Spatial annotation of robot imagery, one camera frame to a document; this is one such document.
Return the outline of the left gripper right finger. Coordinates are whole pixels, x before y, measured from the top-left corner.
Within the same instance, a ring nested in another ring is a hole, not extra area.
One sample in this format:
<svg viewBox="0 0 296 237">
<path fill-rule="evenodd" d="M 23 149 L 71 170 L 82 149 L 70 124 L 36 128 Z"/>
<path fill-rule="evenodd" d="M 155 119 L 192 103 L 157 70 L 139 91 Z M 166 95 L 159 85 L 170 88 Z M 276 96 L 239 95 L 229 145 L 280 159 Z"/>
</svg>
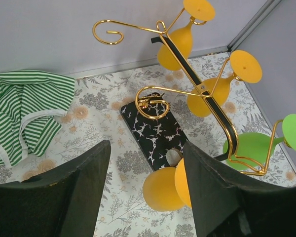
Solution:
<svg viewBox="0 0 296 237">
<path fill-rule="evenodd" d="M 244 175 L 191 142 L 183 150 L 199 237 L 296 237 L 296 186 Z"/>
</svg>

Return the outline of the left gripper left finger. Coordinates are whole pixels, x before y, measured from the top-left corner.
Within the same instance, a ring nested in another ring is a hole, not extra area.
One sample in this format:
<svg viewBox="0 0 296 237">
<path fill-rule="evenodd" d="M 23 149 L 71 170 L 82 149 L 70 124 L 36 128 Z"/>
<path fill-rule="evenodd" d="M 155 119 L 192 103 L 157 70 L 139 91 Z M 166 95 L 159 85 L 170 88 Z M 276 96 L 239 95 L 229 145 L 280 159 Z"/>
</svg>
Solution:
<svg viewBox="0 0 296 237">
<path fill-rule="evenodd" d="M 0 185 L 0 237 L 91 237 L 103 194 L 111 144 L 23 182 Z"/>
</svg>

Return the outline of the green wine glass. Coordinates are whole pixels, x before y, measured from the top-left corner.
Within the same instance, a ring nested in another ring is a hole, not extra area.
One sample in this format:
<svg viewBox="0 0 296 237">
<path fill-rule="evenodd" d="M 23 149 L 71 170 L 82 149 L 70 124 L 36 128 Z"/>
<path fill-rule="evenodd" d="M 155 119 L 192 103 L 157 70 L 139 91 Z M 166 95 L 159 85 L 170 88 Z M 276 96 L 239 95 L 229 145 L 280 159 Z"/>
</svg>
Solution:
<svg viewBox="0 0 296 237">
<path fill-rule="evenodd" d="M 226 159 L 228 165 L 244 174 L 263 176 L 276 146 L 285 143 L 296 151 L 296 114 L 278 120 L 271 136 L 258 132 L 238 135 L 236 153 Z"/>
</svg>

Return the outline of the orange plastic cup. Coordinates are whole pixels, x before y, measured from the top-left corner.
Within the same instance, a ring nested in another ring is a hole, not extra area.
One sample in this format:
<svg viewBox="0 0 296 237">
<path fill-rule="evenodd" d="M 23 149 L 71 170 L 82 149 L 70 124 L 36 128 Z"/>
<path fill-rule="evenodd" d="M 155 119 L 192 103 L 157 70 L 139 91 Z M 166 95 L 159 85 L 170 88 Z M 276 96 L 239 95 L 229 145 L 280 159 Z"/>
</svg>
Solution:
<svg viewBox="0 0 296 237">
<path fill-rule="evenodd" d="M 155 211 L 175 211 L 183 206 L 192 208 L 184 159 L 176 167 L 165 167 L 151 173 L 144 181 L 143 195 Z"/>
</svg>

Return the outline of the gold wine glass rack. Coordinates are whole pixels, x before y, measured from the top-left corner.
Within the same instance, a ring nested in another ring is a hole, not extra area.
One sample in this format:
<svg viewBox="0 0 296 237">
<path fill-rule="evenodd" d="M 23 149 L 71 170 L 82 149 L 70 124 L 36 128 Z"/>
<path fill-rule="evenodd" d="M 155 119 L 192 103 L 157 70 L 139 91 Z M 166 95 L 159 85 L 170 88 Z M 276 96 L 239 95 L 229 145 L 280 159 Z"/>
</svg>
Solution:
<svg viewBox="0 0 296 237">
<path fill-rule="evenodd" d="M 179 63 L 180 70 L 183 70 L 192 83 L 193 89 L 197 90 L 196 95 L 205 98 L 205 103 L 212 112 L 210 115 L 215 117 L 226 136 L 222 154 L 216 156 L 216 159 L 226 161 L 236 153 L 240 134 L 222 106 L 205 91 L 205 87 L 197 88 L 204 80 L 197 75 L 188 60 L 184 59 L 172 40 L 166 36 L 165 29 L 168 27 L 163 21 L 157 21 L 153 30 L 156 37 L 152 38 L 151 42 L 159 42 L 170 50 Z M 163 98 L 165 91 L 167 88 L 162 86 L 144 86 L 138 90 L 133 102 L 123 105 L 120 109 L 124 121 L 153 170 L 168 167 L 170 164 L 166 160 L 167 152 L 171 149 L 182 151 L 187 141 L 187 136 L 170 111 L 170 104 Z M 185 95 L 192 95 L 191 91 L 185 91 Z"/>
</svg>

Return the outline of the orange wine glass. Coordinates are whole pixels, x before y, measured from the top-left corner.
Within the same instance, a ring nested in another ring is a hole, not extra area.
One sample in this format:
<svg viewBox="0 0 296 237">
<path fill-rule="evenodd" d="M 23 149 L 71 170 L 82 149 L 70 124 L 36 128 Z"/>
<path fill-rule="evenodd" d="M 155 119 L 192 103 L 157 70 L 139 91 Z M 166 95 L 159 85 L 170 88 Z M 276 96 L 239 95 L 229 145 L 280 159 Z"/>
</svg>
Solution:
<svg viewBox="0 0 296 237">
<path fill-rule="evenodd" d="M 170 26 L 165 29 L 165 33 L 166 36 L 172 40 L 177 49 L 181 52 L 184 59 L 187 59 L 191 54 L 193 46 L 191 32 L 192 25 L 206 24 L 208 21 L 214 19 L 216 12 L 214 7 L 207 0 L 184 0 L 183 6 L 183 9 L 178 13 Z M 171 27 L 184 11 L 190 14 L 189 23 L 186 26 L 169 33 Z M 161 46 L 157 54 L 157 60 L 159 64 L 167 70 L 178 71 L 181 69 L 179 63 L 165 45 Z"/>
<path fill-rule="evenodd" d="M 222 73 L 229 64 L 232 68 L 232 74 L 223 78 Z M 219 106 L 227 100 L 230 92 L 230 84 L 232 80 L 240 80 L 248 83 L 257 83 L 262 78 L 262 69 L 258 60 L 250 53 L 243 50 L 236 50 L 227 58 L 216 78 L 205 80 L 197 88 L 205 87 L 205 91 L 209 92 L 211 98 L 214 98 Z M 197 96 L 197 90 L 191 91 L 192 95 L 187 96 L 187 106 L 189 110 L 196 116 L 204 118 L 212 112 L 205 103 L 205 98 Z"/>
</svg>

